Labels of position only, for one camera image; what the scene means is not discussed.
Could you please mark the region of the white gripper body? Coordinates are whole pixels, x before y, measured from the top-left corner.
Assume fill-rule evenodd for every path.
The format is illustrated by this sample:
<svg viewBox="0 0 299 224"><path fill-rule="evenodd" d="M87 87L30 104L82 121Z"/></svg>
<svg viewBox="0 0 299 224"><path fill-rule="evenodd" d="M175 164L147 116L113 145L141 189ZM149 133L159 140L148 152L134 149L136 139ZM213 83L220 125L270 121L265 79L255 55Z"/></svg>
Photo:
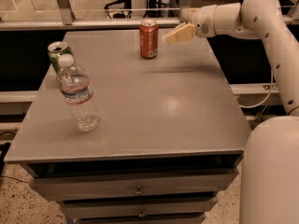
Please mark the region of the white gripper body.
<svg viewBox="0 0 299 224"><path fill-rule="evenodd" d="M196 8L192 15L192 25L196 28L196 35L199 37L213 37L216 35L214 30L214 17L216 5Z"/></svg>

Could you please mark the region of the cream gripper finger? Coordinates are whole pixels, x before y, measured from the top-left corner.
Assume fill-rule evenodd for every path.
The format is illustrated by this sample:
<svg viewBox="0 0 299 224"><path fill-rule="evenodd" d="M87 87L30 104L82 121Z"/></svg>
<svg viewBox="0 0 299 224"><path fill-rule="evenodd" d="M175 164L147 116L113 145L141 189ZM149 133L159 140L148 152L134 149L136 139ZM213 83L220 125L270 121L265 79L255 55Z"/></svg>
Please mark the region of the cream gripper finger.
<svg viewBox="0 0 299 224"><path fill-rule="evenodd" d="M196 34L196 27L190 23L183 22L173 30L165 34L162 38L167 45L173 45L178 42L185 42L193 39Z"/></svg>
<svg viewBox="0 0 299 224"><path fill-rule="evenodd" d="M198 12L198 7L183 8L180 12L180 19L186 22L197 22Z"/></svg>

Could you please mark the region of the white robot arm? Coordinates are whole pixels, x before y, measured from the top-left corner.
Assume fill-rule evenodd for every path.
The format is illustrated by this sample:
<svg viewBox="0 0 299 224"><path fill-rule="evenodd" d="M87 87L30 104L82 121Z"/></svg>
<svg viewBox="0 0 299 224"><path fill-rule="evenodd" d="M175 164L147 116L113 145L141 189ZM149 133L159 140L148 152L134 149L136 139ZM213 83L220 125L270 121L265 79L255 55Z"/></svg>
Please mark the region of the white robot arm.
<svg viewBox="0 0 299 224"><path fill-rule="evenodd" d="M246 143L239 224L299 224L299 43L278 0L243 0L181 10L166 44L194 36L259 39L286 114L259 124Z"/></svg>

